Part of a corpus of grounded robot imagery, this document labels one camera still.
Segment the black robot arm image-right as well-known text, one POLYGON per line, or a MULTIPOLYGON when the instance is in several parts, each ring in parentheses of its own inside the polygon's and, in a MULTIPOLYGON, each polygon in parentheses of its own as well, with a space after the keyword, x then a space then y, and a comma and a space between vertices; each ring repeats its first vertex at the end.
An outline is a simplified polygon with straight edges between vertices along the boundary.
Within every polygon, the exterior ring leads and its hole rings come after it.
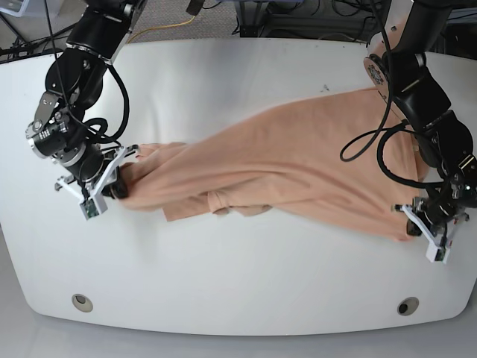
POLYGON ((426 52, 434 45, 459 1, 387 1, 370 3, 378 33, 370 42, 365 69, 388 108, 396 107, 424 162, 437 170, 440 182, 421 183, 392 173, 384 162, 386 142, 399 125, 380 139, 377 160, 391 180, 424 189, 428 198, 414 205, 427 227, 441 227, 467 208, 476 207, 476 157, 473 137, 451 109, 451 101, 432 77, 426 52))

